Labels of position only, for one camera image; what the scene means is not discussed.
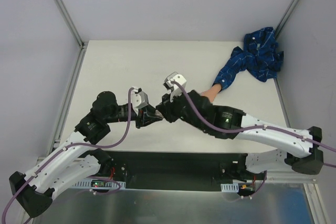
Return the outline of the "clear nail polish bottle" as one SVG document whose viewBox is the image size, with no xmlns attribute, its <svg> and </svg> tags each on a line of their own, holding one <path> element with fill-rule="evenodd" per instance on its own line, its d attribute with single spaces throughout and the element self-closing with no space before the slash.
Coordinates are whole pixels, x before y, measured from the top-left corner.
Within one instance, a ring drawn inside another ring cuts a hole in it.
<svg viewBox="0 0 336 224">
<path fill-rule="evenodd" d="M 163 119 L 163 115 L 162 115 L 158 110 L 155 111 L 155 115 L 156 115 L 157 117 Z"/>
</svg>

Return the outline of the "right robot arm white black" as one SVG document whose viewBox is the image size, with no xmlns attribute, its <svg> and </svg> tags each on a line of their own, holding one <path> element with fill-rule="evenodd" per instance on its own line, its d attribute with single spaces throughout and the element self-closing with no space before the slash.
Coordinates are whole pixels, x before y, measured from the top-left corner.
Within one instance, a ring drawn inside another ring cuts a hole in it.
<svg viewBox="0 0 336 224">
<path fill-rule="evenodd" d="M 188 96 L 182 94 L 171 99 L 165 94 L 156 109 L 170 123 L 180 119 L 215 138 L 248 140 L 274 147 L 273 151 L 243 155 L 242 163 L 236 166 L 240 178 L 248 179 L 253 174 L 285 167 L 306 175 L 320 173 L 324 163 L 323 151 L 318 148 L 321 128 L 280 127 L 240 109 L 213 105 L 194 90 Z"/>
</svg>

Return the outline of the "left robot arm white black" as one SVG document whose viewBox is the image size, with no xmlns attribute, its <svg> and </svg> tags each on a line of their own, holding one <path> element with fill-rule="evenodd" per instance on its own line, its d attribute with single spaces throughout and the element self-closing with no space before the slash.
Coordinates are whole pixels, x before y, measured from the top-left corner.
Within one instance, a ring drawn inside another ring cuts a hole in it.
<svg viewBox="0 0 336 224">
<path fill-rule="evenodd" d="M 119 105 L 110 91 L 99 93 L 90 112 L 58 148 L 28 171 L 11 174 L 9 184 L 13 197 L 10 202 L 16 200 L 29 218 L 40 216 L 79 180 L 110 173 L 107 146 L 98 143 L 110 133 L 111 123 L 126 122 L 128 131 L 131 121 L 141 128 L 161 120 L 162 114 L 149 104 L 147 94 L 141 89 L 131 88 L 124 105 Z"/>
</svg>

